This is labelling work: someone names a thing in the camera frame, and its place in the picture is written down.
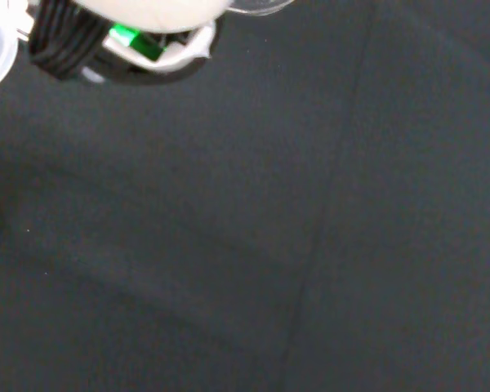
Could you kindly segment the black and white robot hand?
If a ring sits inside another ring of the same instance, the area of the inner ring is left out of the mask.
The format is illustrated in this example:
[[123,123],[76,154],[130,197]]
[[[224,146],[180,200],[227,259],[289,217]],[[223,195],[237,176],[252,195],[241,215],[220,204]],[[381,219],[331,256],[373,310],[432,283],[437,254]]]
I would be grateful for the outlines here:
[[0,1],[0,82],[19,49],[58,81],[175,82],[212,56],[229,1]]

